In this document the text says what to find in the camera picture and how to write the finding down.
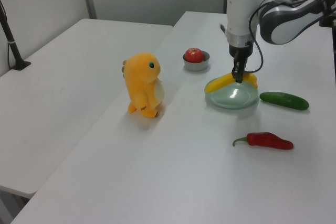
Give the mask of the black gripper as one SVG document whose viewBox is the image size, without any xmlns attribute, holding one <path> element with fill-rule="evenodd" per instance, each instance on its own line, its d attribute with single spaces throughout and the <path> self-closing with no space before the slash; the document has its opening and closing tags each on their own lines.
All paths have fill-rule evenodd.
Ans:
<svg viewBox="0 0 336 224">
<path fill-rule="evenodd" d="M 236 82 L 242 83 L 247 59 L 253 53 L 253 46 L 249 45 L 246 47 L 234 47 L 229 45 L 229 53 L 234 60 L 232 75 L 234 76 Z"/>
</svg>

